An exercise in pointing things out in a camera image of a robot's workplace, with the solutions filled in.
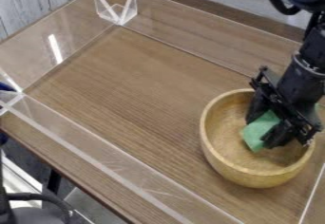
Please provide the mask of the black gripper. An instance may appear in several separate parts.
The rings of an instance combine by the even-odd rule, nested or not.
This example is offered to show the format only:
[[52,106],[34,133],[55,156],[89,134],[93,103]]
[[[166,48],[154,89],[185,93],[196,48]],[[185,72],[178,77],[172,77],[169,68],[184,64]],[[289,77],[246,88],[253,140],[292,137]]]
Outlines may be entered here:
[[250,85],[256,93],[245,116],[246,123],[269,110],[281,120],[262,135],[262,146],[273,149],[293,139],[309,145],[324,129],[316,104],[325,95],[325,68],[311,64],[300,53],[295,53],[283,76],[262,66]]

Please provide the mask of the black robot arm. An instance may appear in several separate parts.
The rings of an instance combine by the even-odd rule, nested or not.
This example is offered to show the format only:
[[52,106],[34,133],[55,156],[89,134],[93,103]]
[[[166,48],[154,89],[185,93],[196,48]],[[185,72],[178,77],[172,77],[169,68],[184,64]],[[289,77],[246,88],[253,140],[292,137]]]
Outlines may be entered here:
[[325,97],[325,0],[269,0],[287,16],[311,15],[300,48],[287,71],[260,68],[250,81],[254,89],[242,137],[253,151],[285,146],[297,140],[304,146],[323,131],[316,105]]

